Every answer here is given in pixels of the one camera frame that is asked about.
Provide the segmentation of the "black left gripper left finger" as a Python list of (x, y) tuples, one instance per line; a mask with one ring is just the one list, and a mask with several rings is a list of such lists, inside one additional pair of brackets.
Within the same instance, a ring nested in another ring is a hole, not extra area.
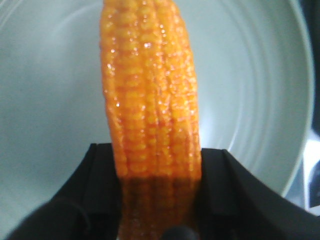
[(63, 186), (7, 239), (116, 240), (121, 200), (112, 145), (93, 143)]

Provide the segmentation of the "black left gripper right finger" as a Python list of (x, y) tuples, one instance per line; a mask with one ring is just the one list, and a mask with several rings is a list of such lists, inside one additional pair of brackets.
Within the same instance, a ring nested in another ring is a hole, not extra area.
[(253, 176), (227, 150), (204, 148), (196, 200), (202, 240), (318, 240), (320, 219)]

